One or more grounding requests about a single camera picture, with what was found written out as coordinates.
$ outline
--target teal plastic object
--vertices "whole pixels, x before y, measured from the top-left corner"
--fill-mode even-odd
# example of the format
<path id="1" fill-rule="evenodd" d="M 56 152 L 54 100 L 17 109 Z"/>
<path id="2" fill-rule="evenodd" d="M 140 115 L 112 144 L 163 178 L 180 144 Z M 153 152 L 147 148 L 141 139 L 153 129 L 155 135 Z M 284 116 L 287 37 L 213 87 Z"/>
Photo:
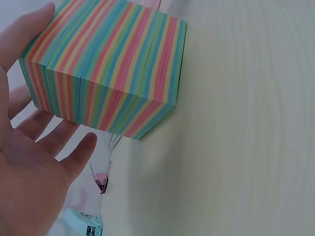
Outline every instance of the teal plastic object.
<path id="1" fill-rule="evenodd" d="M 82 236 L 102 236 L 103 221 L 100 214 L 96 217 L 73 209 L 65 210 L 66 222 Z"/>

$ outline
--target hand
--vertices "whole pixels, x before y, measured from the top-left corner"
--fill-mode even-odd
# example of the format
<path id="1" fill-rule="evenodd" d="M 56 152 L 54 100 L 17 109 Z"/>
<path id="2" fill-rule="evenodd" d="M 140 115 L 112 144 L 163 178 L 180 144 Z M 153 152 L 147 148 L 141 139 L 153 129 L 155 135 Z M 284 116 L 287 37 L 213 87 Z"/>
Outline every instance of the hand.
<path id="1" fill-rule="evenodd" d="M 55 159 L 77 124 L 62 121 L 37 141 L 53 115 L 37 110 L 16 128 L 10 120 L 31 101 L 26 86 L 9 94 L 6 73 L 54 15 L 53 3 L 17 19 L 0 34 L 0 235 L 44 236 L 56 220 L 70 184 L 96 145 L 87 134 L 62 161 Z"/>

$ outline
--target finger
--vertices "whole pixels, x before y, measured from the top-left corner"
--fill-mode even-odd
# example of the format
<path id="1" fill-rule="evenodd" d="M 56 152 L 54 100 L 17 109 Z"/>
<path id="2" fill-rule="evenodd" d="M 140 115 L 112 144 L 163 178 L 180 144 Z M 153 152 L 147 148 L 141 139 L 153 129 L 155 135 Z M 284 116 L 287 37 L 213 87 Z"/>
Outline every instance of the finger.
<path id="1" fill-rule="evenodd" d="M 46 28 L 54 13 L 55 5 L 49 3 L 19 17 L 0 34 L 0 67 L 5 72 L 8 72 L 28 43 Z"/>
<path id="2" fill-rule="evenodd" d="M 20 130 L 31 139 L 37 140 L 53 117 L 54 115 L 48 112 L 37 110 L 30 117 L 22 121 L 15 129 Z"/>
<path id="3" fill-rule="evenodd" d="M 56 157 L 79 126 L 79 124 L 63 120 L 50 134 L 40 139 L 37 143 L 40 144 L 47 153 Z"/>
<path id="4" fill-rule="evenodd" d="M 32 98 L 26 85 L 22 85 L 12 90 L 9 95 L 9 119 L 13 119 L 19 114 L 30 102 Z"/>
<path id="5" fill-rule="evenodd" d="M 76 149 L 60 162 L 69 173 L 71 182 L 83 171 L 94 152 L 96 142 L 97 136 L 94 133 L 88 133 Z"/>

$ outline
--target rainbow striped paper stack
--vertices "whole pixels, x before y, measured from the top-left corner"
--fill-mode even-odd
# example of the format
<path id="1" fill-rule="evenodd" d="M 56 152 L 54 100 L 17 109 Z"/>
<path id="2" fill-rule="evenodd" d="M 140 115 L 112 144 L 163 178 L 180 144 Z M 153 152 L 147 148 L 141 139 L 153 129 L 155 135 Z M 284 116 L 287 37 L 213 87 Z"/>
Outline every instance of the rainbow striped paper stack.
<path id="1" fill-rule="evenodd" d="M 36 107 L 140 139 L 176 105 L 186 27 L 126 0 L 68 0 L 19 62 Z"/>

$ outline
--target sticky note cube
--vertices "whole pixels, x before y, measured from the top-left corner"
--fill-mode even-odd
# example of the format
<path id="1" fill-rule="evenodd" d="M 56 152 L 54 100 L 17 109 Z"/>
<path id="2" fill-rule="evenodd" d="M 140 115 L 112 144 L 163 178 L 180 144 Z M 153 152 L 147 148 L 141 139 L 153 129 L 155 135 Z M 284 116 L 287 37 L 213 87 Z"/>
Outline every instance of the sticky note cube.
<path id="1" fill-rule="evenodd" d="M 126 0 L 67 0 L 19 62 L 36 107 L 140 139 L 176 105 L 186 27 Z"/>

